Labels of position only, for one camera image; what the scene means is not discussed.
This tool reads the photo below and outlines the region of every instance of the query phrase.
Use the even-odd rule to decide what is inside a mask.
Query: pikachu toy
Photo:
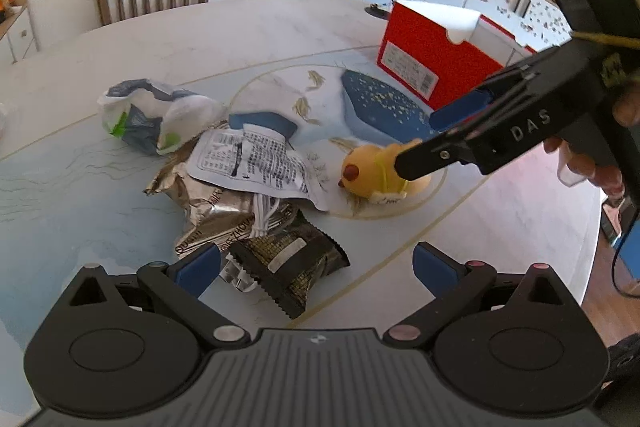
[[[408,182],[398,176],[394,168],[399,153],[421,141],[415,139],[406,145],[394,143],[384,149],[373,144],[357,147],[342,162],[338,185],[376,204],[396,203],[408,194],[424,190],[431,181],[430,176]]]

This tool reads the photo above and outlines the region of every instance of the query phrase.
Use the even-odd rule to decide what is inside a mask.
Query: red box
[[[480,12],[399,0],[378,65],[436,110],[532,53]]]

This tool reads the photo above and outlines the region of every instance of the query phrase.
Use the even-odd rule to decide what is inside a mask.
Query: cabinet handle
[[[520,6],[520,3],[522,2],[522,0],[518,0],[518,2],[516,3],[516,6],[513,8],[513,12],[516,13],[518,11],[518,6]]]
[[[531,8],[531,0],[527,0],[527,4],[522,12],[521,17],[524,19],[524,17],[527,16],[527,12],[529,11],[529,8]]]

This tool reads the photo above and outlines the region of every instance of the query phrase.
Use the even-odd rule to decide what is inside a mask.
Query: red cheek
[[[345,165],[342,170],[342,177],[348,182],[356,181],[357,177],[360,175],[360,169],[354,164],[349,163]]]

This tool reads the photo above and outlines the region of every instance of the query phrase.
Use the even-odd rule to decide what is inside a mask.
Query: human hand
[[[640,84],[633,83],[613,107],[613,116],[624,127],[640,123]],[[562,139],[545,140],[545,152],[551,154],[562,145]],[[585,176],[593,185],[602,188],[607,196],[621,198],[625,192],[622,173],[614,166],[599,166],[586,154],[574,154],[566,164],[575,174]]]

